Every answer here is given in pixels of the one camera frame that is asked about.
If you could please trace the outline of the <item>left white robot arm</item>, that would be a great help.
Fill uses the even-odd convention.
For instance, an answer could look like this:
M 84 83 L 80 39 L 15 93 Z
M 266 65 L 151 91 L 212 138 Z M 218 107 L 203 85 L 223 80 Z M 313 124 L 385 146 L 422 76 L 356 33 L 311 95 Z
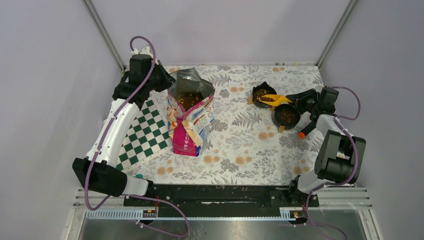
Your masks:
M 107 196 L 136 195 L 144 206 L 152 204 L 155 192 L 145 179 L 117 169 L 126 134 L 151 91 L 170 88 L 175 79 L 159 61 L 148 54 L 134 54 L 112 95 L 109 114 L 98 138 L 84 158 L 76 158 L 72 169 L 87 191 Z

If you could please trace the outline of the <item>yellow plastic scoop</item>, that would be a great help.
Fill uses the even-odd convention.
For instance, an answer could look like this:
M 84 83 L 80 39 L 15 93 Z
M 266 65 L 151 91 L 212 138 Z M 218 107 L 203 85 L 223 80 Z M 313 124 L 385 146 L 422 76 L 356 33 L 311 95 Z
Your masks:
M 288 99 L 286 96 L 278 95 L 278 94 L 266 94 L 266 95 L 260 96 L 258 100 L 261 103 L 264 103 L 272 107 L 277 107 L 283 103 L 292 103 L 292 101 Z

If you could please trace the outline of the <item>pink blue pet food bag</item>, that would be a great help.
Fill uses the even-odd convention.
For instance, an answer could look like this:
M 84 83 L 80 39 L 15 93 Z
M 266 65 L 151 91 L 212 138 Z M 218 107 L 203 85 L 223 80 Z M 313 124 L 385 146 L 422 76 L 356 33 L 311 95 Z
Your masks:
M 170 75 L 175 82 L 167 90 L 166 110 L 173 152 L 197 157 L 215 120 L 216 89 L 194 67 L 177 70 Z

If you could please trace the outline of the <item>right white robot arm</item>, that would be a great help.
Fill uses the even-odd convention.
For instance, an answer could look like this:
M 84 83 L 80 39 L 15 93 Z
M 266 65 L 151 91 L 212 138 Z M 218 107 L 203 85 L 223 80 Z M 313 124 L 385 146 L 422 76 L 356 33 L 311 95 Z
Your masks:
M 287 201 L 301 205 L 308 193 L 329 186 L 354 184 L 359 178 L 366 140 L 350 133 L 336 114 L 339 86 L 325 86 L 287 95 L 292 105 L 301 113 L 310 113 L 310 123 L 298 134 L 307 136 L 313 130 L 322 133 L 324 140 L 315 160 L 314 169 L 294 179 L 296 187 L 287 191 Z

